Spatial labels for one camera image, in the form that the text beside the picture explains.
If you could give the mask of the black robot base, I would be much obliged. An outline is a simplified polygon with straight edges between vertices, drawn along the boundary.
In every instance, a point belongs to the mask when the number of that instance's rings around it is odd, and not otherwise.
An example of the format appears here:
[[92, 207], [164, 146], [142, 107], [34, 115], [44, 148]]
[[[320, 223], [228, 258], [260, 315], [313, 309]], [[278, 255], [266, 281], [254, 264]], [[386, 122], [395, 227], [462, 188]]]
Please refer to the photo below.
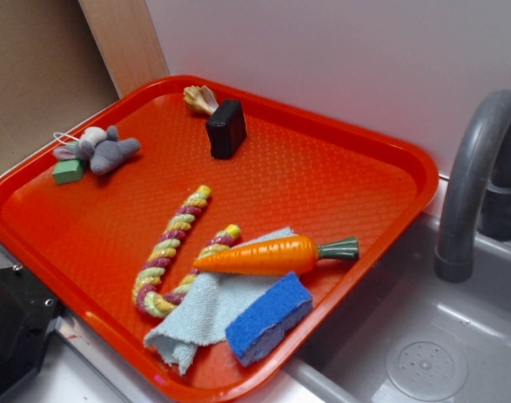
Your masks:
[[41, 371], [61, 304], [28, 268], [0, 269], [0, 402]]

